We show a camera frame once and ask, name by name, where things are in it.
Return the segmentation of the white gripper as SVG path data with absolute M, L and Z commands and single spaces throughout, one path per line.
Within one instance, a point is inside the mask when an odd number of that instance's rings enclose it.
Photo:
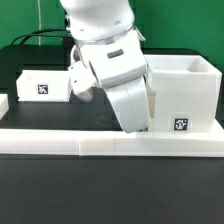
M 105 88 L 116 118 L 126 133 L 148 127 L 149 107 L 144 77 Z

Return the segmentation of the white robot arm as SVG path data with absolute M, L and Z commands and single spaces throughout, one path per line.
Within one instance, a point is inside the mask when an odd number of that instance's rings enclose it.
M 147 61 L 144 39 L 134 25 L 128 0 L 60 0 L 75 41 L 70 53 L 71 88 L 90 101 L 102 88 L 123 131 L 148 127 Z

